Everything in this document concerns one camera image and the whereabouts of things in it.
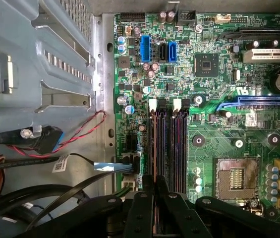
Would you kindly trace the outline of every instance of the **electrolytic capacitor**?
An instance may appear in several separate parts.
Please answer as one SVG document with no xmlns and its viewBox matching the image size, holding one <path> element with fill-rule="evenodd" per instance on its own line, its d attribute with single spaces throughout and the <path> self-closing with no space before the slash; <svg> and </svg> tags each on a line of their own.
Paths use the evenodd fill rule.
<svg viewBox="0 0 280 238">
<path fill-rule="evenodd" d="M 225 110 L 220 111 L 219 114 L 220 114 L 220 116 L 222 116 L 224 118 L 230 118 L 232 116 L 231 112 L 225 111 Z"/>
<path fill-rule="evenodd" d="M 278 191 L 275 188 L 272 187 L 266 187 L 265 192 L 269 193 L 270 195 L 276 196 L 278 194 Z"/>
<path fill-rule="evenodd" d="M 135 109 L 134 109 L 134 106 L 128 105 L 125 107 L 124 111 L 126 114 L 131 115 L 135 112 Z"/>
<path fill-rule="evenodd" d="M 267 172 L 265 176 L 268 179 L 272 179 L 273 181 L 276 181 L 279 179 L 279 176 L 277 174 L 274 174 L 273 172 Z"/>
<path fill-rule="evenodd" d="M 175 19 L 175 12 L 169 11 L 168 15 L 166 17 L 167 23 L 172 23 L 174 21 L 174 19 Z"/>
<path fill-rule="evenodd" d="M 158 71 L 158 70 L 159 70 L 159 64 L 158 64 L 158 63 L 153 63 L 153 64 L 151 65 L 151 69 L 152 69 L 154 72 Z"/>
<path fill-rule="evenodd" d="M 277 166 L 274 166 L 274 165 L 272 165 L 272 164 L 267 164 L 267 165 L 265 166 L 265 168 L 266 168 L 267 171 L 270 171 L 270 172 L 273 172 L 273 173 L 278 173 L 278 172 L 279 172 L 278 167 L 277 167 Z"/>
<path fill-rule="evenodd" d="M 166 16 L 167 16 L 167 13 L 164 11 L 161 11 L 159 14 L 159 23 L 164 24 L 166 22 Z"/>
<path fill-rule="evenodd" d="M 258 41 L 253 41 L 253 42 L 250 42 L 248 44 L 245 45 L 245 49 L 247 51 L 251 50 L 251 49 L 255 49 L 255 48 L 258 48 L 260 45 L 260 42 Z"/>
<path fill-rule="evenodd" d="M 149 70 L 148 71 L 148 79 L 153 79 L 153 78 L 155 78 L 155 73 L 154 73 L 153 70 Z"/>
<path fill-rule="evenodd" d="M 126 47 L 124 45 L 119 45 L 118 52 L 120 55 L 124 55 L 126 53 Z"/>
<path fill-rule="evenodd" d="M 141 29 L 140 29 L 140 27 L 136 26 L 136 27 L 133 28 L 133 35 L 136 38 L 140 38 L 140 36 L 141 36 Z"/>
<path fill-rule="evenodd" d="M 149 64 L 149 63 L 144 63 L 144 64 L 142 64 L 142 69 L 143 69 L 144 72 L 149 71 L 149 69 L 150 69 L 150 64 Z"/>
<path fill-rule="evenodd" d="M 273 181 L 272 179 L 267 179 L 265 181 L 265 184 L 269 187 L 272 187 L 272 188 L 277 188 L 278 187 L 278 183 Z"/>
<path fill-rule="evenodd" d="M 270 195 L 269 193 L 267 193 L 265 195 L 265 199 L 268 200 L 271 203 L 276 203 L 278 201 L 278 199 L 272 195 Z"/>
</svg>

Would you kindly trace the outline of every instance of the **ram slot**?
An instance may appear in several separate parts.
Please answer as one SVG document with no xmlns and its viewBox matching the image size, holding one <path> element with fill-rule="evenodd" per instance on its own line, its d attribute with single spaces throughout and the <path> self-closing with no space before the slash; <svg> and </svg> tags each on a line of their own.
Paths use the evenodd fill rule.
<svg viewBox="0 0 280 238">
<path fill-rule="evenodd" d="M 165 149 L 166 149 L 166 114 L 157 115 L 157 138 L 156 138 L 156 167 L 157 175 L 165 175 Z"/>
</svg>

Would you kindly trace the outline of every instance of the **white label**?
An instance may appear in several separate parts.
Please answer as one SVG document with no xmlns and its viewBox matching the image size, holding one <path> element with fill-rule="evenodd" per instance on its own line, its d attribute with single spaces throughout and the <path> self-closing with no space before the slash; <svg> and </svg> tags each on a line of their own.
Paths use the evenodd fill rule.
<svg viewBox="0 0 280 238">
<path fill-rule="evenodd" d="M 12 223 L 16 223 L 17 221 L 14 219 L 11 219 L 9 217 L 2 217 L 2 220 L 8 221 L 8 222 L 12 222 Z"/>
<path fill-rule="evenodd" d="M 27 209 L 31 209 L 31 208 L 33 207 L 33 204 L 27 202 L 27 203 L 24 203 L 22 206 L 23 206 L 23 207 L 26 207 Z"/>
<path fill-rule="evenodd" d="M 59 160 L 57 160 L 56 163 L 54 164 L 52 173 L 64 172 L 66 170 L 68 157 L 69 155 L 60 156 Z"/>
<path fill-rule="evenodd" d="M 258 115 L 256 113 L 247 113 L 245 115 L 245 126 L 255 127 L 257 126 Z"/>
</svg>

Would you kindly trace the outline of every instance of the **pci slot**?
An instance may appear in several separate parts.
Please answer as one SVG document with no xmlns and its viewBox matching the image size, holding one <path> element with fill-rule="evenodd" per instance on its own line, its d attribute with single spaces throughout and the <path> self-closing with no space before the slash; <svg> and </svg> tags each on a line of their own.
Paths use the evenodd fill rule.
<svg viewBox="0 0 280 238">
<path fill-rule="evenodd" d="M 221 103 L 217 111 L 231 107 L 280 106 L 280 96 L 239 96 L 230 103 Z"/>
</svg>

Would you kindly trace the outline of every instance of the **black connector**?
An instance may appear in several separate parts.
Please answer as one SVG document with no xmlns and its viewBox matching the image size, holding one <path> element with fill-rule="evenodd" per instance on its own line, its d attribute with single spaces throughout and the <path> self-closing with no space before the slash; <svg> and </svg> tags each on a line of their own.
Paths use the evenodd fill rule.
<svg viewBox="0 0 280 238">
<path fill-rule="evenodd" d="M 145 13 L 123 12 L 120 14 L 120 22 L 145 22 Z"/>
<path fill-rule="evenodd" d="M 196 22 L 196 11 L 178 10 L 176 14 L 176 26 L 193 26 Z"/>
</svg>

